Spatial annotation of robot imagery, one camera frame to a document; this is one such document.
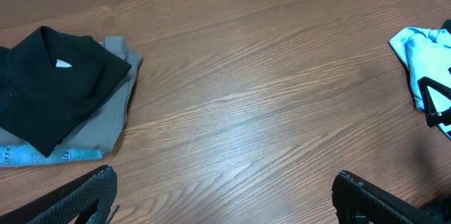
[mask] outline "gray folded cloth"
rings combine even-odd
[[[111,97],[59,145],[77,149],[112,151],[127,121],[127,105],[142,57],[134,54],[124,37],[106,37],[100,43],[112,54],[132,65]],[[0,128],[0,145],[26,144],[23,139]]]

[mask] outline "wood grain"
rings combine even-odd
[[[0,213],[103,163],[114,223],[336,223],[343,169],[416,206],[448,194],[451,143],[414,110],[387,42],[439,27],[449,1],[106,0],[4,27],[3,46],[40,25],[124,35],[145,60],[115,151],[0,170]]]

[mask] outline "white tag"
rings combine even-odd
[[[65,61],[61,61],[59,59],[56,59],[56,66],[55,67],[69,68],[69,67],[72,67],[72,65],[67,63],[67,62],[65,62]]]

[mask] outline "black metal bracket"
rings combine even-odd
[[[431,87],[437,92],[441,93],[444,97],[451,101],[451,88],[432,80],[429,77],[423,77],[418,80],[418,86],[421,92],[421,97],[423,98],[424,113],[426,115],[426,122],[429,127],[434,127],[440,123],[445,125],[451,124],[451,108],[446,111],[437,112],[434,103],[429,93],[428,87]]]

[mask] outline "black folded cloth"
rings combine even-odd
[[[91,37],[39,27],[0,48],[0,127],[48,157],[130,67]]]

